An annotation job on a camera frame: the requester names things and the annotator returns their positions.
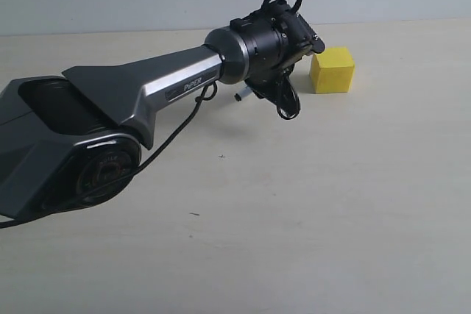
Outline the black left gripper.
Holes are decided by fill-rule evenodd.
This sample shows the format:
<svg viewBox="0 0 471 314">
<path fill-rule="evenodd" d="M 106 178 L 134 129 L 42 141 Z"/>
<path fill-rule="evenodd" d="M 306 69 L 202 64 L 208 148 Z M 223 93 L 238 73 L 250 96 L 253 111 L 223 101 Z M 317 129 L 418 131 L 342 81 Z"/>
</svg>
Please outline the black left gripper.
<svg viewBox="0 0 471 314">
<path fill-rule="evenodd" d="M 294 66 L 282 70 L 266 71 L 250 76 L 245 83 L 259 98 L 276 106 L 277 114 L 284 120 L 295 119 L 301 110 L 300 99 L 291 83 L 290 75 Z"/>
</svg>

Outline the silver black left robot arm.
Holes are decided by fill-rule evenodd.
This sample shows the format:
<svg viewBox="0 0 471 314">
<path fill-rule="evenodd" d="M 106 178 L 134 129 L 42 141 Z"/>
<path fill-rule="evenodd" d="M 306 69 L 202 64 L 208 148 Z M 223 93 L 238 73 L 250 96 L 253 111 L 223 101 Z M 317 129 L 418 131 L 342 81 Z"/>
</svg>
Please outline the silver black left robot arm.
<svg viewBox="0 0 471 314">
<path fill-rule="evenodd" d="M 289 77 L 325 44 L 284 0 L 211 31 L 201 46 L 122 65 L 74 66 L 10 81 L 1 92 L 1 214 L 9 225 L 117 196 L 142 171 L 155 116 L 197 92 L 245 82 L 284 119 L 300 111 Z"/>
</svg>

